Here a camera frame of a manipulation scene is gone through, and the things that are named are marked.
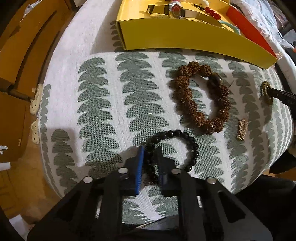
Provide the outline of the wooden wardrobe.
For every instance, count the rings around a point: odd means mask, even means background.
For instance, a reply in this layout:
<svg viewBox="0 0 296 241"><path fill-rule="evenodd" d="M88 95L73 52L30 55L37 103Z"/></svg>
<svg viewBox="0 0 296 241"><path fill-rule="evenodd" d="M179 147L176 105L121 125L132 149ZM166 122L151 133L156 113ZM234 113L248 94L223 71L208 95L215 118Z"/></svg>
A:
<svg viewBox="0 0 296 241"><path fill-rule="evenodd" d="M1 1L1 162L27 146L30 104L49 51L72 13L73 1Z"/></svg>

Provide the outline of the yellow cardboard box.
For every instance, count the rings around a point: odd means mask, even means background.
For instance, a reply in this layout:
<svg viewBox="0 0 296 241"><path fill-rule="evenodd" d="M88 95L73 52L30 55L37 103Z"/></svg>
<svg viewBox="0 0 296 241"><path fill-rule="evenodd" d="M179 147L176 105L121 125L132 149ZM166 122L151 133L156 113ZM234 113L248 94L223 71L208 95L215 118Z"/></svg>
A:
<svg viewBox="0 0 296 241"><path fill-rule="evenodd" d="M116 18L125 50L190 49L217 53L269 68L278 57L254 25L229 1L209 1L215 20L196 8L200 1L122 1Z"/></svg>

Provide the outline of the green patterned bed sheet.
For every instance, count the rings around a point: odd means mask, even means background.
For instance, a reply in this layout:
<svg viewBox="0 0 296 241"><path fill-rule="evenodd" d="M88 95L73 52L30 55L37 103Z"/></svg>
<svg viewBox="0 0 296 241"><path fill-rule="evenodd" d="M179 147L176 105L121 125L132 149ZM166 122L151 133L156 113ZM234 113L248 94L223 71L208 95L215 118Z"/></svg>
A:
<svg viewBox="0 0 296 241"><path fill-rule="evenodd" d="M232 193L253 183L288 149L290 109L267 105L260 85L282 89L276 70L231 57L182 49L123 51L115 19L120 1L87 1L53 52L39 111L44 176L65 196L85 176L102 178L159 132L182 130L199 144L191 175L216 177ZM202 135L178 110L169 83L190 61L209 65L230 89L230 118ZM244 141L238 122L248 119Z"/></svg>

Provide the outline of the gold rhinestone hair clip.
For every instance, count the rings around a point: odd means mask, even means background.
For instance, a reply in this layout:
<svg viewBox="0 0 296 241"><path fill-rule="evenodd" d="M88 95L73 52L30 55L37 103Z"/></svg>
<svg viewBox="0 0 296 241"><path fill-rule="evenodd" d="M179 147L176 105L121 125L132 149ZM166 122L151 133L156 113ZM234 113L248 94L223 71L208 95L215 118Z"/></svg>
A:
<svg viewBox="0 0 296 241"><path fill-rule="evenodd" d="M243 118L238 122L237 139L244 141L248 130L248 119Z"/></svg>

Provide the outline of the red candied berry hair clip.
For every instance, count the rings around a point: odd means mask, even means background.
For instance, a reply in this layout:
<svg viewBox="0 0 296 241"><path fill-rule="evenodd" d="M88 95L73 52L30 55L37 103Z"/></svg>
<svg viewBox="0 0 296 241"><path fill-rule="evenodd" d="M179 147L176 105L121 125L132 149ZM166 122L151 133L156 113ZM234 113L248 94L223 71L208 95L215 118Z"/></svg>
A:
<svg viewBox="0 0 296 241"><path fill-rule="evenodd" d="M209 6L195 5L195 7L199 8L200 10L203 10L206 14L210 15L215 20L221 20L221 15L217 13L215 10L211 9Z"/></svg>

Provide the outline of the white floral duvet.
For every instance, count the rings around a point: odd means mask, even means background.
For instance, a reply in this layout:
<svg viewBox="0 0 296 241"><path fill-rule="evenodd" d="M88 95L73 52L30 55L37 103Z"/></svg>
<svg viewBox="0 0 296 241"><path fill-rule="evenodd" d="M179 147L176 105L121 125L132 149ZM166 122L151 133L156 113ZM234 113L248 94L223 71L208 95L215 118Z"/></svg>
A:
<svg viewBox="0 0 296 241"><path fill-rule="evenodd" d="M287 80L295 80L295 63L285 51L292 45L281 35L276 18L268 1L231 1L240 9L243 15L259 30L273 49L274 53L282 55L277 61Z"/></svg>

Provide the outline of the white clog slipper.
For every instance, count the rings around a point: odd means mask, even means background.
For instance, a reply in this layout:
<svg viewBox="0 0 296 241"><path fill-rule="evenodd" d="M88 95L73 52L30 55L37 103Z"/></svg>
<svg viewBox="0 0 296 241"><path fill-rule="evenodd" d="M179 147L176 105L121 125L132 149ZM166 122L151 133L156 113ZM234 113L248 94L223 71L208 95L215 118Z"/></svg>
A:
<svg viewBox="0 0 296 241"><path fill-rule="evenodd" d="M33 99L30 99L30 113L35 115L40 107L41 99L43 93L43 84L37 85L36 94Z"/></svg>
<svg viewBox="0 0 296 241"><path fill-rule="evenodd" d="M31 124L31 139L34 144L39 144L38 118Z"/></svg>

